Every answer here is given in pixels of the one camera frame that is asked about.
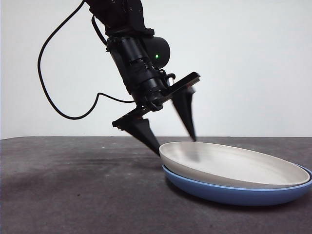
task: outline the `gray tabletop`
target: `gray tabletop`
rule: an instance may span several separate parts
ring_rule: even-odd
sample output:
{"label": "gray tabletop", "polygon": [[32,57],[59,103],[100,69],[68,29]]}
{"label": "gray tabletop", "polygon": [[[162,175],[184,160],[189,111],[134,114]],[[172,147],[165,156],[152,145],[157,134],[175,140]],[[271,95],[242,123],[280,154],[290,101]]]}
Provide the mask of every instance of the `gray tabletop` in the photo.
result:
{"label": "gray tabletop", "polygon": [[[187,141],[159,137],[160,143]],[[199,137],[312,168],[312,137]],[[312,191],[271,207],[209,202],[171,184],[132,137],[1,141],[3,234],[312,233]]]}

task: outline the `white backdrop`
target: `white backdrop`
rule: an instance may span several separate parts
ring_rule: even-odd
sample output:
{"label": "white backdrop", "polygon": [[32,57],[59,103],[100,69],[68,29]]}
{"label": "white backdrop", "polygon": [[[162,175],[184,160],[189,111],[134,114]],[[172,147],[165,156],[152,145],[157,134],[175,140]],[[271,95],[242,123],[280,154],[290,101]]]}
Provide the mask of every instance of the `white backdrop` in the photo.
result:
{"label": "white backdrop", "polygon": [[[143,0],[145,24],[171,47],[165,67],[195,85],[198,136],[312,136],[311,0]],[[1,1],[1,138],[128,136],[111,122],[132,110],[101,97],[83,120],[44,96],[37,56],[79,0]],[[52,39],[42,71],[55,104],[81,115],[97,92],[130,99],[97,38],[88,6]],[[186,136],[171,103],[150,113],[156,136]]]}

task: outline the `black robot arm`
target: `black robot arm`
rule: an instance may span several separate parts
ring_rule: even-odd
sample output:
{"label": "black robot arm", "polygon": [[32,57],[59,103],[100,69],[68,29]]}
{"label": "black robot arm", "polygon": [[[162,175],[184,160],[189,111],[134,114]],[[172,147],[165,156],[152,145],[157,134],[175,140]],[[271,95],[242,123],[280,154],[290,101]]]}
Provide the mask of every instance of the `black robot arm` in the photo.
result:
{"label": "black robot arm", "polygon": [[[90,6],[92,24],[97,34],[111,54],[128,93],[136,103],[136,108],[114,121],[113,126],[127,131],[159,155],[159,143],[150,129],[148,119],[143,119],[143,116],[150,111],[161,110],[162,104],[171,99],[190,136],[195,140],[191,109],[194,93],[192,85],[199,81],[199,74],[192,72],[173,84],[176,76],[166,74],[162,69],[169,61],[170,47],[165,39],[154,37],[153,29],[145,27],[140,0],[84,0],[48,37],[39,54],[38,73],[44,93],[53,108],[65,118],[82,119],[94,109],[99,95],[121,102],[132,102],[98,93],[87,113],[70,117],[56,107],[47,93],[40,67],[43,51],[55,33],[85,2]],[[104,24],[107,41],[96,26],[94,17]]]}

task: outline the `white plate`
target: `white plate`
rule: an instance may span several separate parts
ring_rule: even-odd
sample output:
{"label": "white plate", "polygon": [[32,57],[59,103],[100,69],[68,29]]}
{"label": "white plate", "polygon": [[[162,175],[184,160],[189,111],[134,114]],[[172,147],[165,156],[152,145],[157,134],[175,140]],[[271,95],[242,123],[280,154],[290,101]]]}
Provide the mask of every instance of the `white plate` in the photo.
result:
{"label": "white plate", "polygon": [[204,183],[239,188],[286,188],[309,181],[297,165],[236,147],[200,142],[161,145],[160,156],[172,172]]}

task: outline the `black cable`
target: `black cable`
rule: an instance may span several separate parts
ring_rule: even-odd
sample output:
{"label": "black cable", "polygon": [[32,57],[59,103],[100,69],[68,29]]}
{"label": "black cable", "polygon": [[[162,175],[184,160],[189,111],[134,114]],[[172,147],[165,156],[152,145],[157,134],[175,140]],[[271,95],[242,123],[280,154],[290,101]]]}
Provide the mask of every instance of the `black cable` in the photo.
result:
{"label": "black cable", "polygon": [[94,30],[96,31],[99,39],[103,42],[104,45],[107,45],[107,41],[105,40],[104,36],[102,35],[101,31],[99,30],[94,16],[92,16],[92,18],[91,18],[91,23],[92,23]]}
{"label": "black cable", "polygon": [[50,98],[50,96],[49,96],[49,94],[48,94],[48,92],[47,92],[47,90],[46,90],[46,88],[45,88],[45,85],[44,85],[44,82],[43,82],[43,78],[42,78],[42,74],[41,74],[41,58],[42,58],[42,54],[43,54],[43,52],[44,52],[45,47],[46,47],[47,44],[49,43],[49,41],[52,39],[52,37],[61,29],[61,27],[64,26],[65,23],[67,23],[68,20],[71,19],[71,17],[73,17],[73,16],[80,10],[80,8],[83,6],[84,2],[85,2],[85,1],[83,0],[83,1],[81,2],[81,4],[77,7],[77,9],[76,9],[75,11],[73,11],[73,12],[72,12],[72,13],[71,13],[71,14],[70,14],[70,15],[53,31],[53,33],[52,33],[52,34],[48,37],[48,39],[44,42],[44,44],[43,44],[43,46],[42,46],[42,48],[41,48],[41,50],[40,50],[39,57],[38,57],[38,74],[39,74],[39,79],[40,79],[40,82],[41,82],[41,85],[42,85],[42,88],[43,88],[43,91],[44,91],[45,96],[47,97],[48,101],[50,102],[50,104],[52,105],[52,107],[54,108],[54,110],[55,110],[57,113],[59,113],[59,114],[60,114],[61,116],[63,116],[64,118],[72,119],[72,120],[82,119],[82,118],[86,117],[87,115],[89,115],[89,114],[93,111],[93,109],[95,108],[95,106],[96,106],[96,104],[97,104],[97,102],[98,102],[98,97],[99,97],[100,95],[103,95],[103,96],[108,97],[108,98],[110,98],[110,99],[112,99],[112,100],[119,101],[119,102],[123,102],[123,103],[133,103],[133,102],[134,102],[134,101],[123,101],[123,100],[114,98],[114,97],[109,96],[109,95],[104,94],[104,93],[98,93],[98,94],[97,94],[97,97],[96,97],[96,99],[95,99],[95,101],[94,101],[94,103],[93,103],[93,105],[92,105],[92,107],[90,108],[90,110],[89,110],[87,113],[85,113],[85,114],[83,114],[83,115],[81,115],[81,116],[79,116],[79,117],[71,117],[71,116],[68,116],[68,115],[64,114],[64,113],[61,112],[61,111],[56,107],[56,105],[52,102],[52,100],[51,100],[51,98]]}

